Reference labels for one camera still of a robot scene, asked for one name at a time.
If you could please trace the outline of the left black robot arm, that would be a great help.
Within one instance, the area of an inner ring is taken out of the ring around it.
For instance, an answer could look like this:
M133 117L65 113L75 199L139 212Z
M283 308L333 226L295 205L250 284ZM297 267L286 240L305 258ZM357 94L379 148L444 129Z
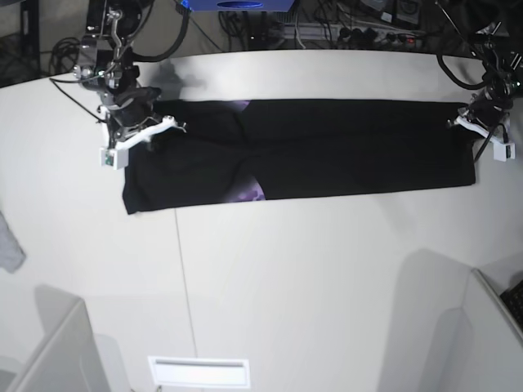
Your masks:
M437 1L450 27L440 39L436 59L457 86L474 91L470 104L458 111L455 122L488 132L503 125L514 100L522 97L522 2ZM481 62L485 72L478 83L466 83L444 60L448 42L459 42Z

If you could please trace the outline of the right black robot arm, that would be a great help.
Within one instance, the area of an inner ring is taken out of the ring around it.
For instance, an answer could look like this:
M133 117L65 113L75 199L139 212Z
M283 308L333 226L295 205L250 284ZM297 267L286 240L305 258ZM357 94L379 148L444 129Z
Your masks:
M140 85L137 64L169 58L186 36L191 10L176 2L175 9L182 16L178 36L163 53L143 56L136 54L132 45L149 19L153 5L152 1L89 2L74 76L84 89L100 97L102 124L107 127L110 148L163 120L154 112L154 102L162 91Z

